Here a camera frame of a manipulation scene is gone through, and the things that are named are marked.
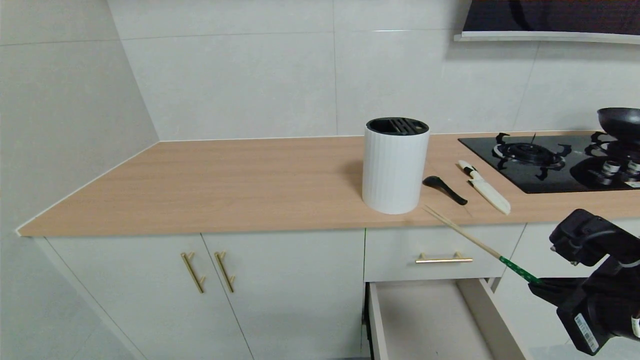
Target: gas stove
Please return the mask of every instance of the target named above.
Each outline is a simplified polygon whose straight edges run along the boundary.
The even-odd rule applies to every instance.
[[[458,140],[525,193],[640,189],[640,147],[599,131]]]

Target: kitchen counter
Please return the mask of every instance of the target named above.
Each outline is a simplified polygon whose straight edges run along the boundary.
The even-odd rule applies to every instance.
[[[547,135],[566,134],[555,132]],[[636,217],[640,192],[526,194],[457,140],[432,135],[424,174],[469,200],[459,206],[422,187],[429,204],[459,224],[558,222],[576,208]],[[385,215],[360,197],[364,138],[160,142],[19,229],[22,236],[107,236],[439,225],[420,207]],[[468,183],[465,160],[511,203],[503,215]]]

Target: gold cabinet handle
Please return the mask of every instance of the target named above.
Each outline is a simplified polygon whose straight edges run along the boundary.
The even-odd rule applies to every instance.
[[[223,252],[215,252],[213,255],[216,257],[218,261],[218,266],[220,266],[220,270],[222,270],[222,276],[224,276],[225,281],[227,282],[227,286],[229,287],[229,291],[234,292],[234,280],[236,279],[235,275],[229,277],[227,274],[227,269],[225,269],[225,264],[222,261],[225,259],[226,251]]]
[[[460,252],[456,251],[451,259],[427,259],[427,256],[421,252],[416,264],[437,264],[437,263],[470,263],[474,258],[463,258]]]
[[[184,264],[187,266],[187,270],[189,270],[189,274],[191,274],[191,278],[193,279],[193,282],[196,283],[196,287],[198,288],[198,291],[202,294],[204,293],[202,284],[204,284],[204,279],[206,279],[207,277],[203,276],[200,278],[200,280],[198,280],[196,273],[193,272],[193,268],[191,267],[191,263],[189,262],[191,258],[193,258],[193,254],[194,254],[193,251],[190,252],[188,255],[185,252],[183,252],[182,254],[180,254],[180,256],[182,256],[182,260],[184,260]]]

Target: cabinet door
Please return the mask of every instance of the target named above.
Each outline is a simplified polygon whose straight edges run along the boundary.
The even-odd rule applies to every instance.
[[[364,230],[204,234],[256,360],[360,356]],[[218,272],[223,277],[223,269]]]
[[[49,242],[148,360],[251,359],[199,234]]]
[[[611,221],[632,234],[640,234],[640,219]],[[557,223],[527,224],[511,260],[537,277],[591,275],[599,264],[573,266],[550,250],[549,235],[556,226]],[[569,341],[569,335],[556,315],[556,307],[533,295],[527,282],[515,273],[505,272],[495,295],[529,348],[546,348]]]

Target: black wok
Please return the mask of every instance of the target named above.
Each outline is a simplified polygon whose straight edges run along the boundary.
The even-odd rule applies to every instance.
[[[598,110],[598,119],[607,134],[640,145],[640,109],[604,108]]]

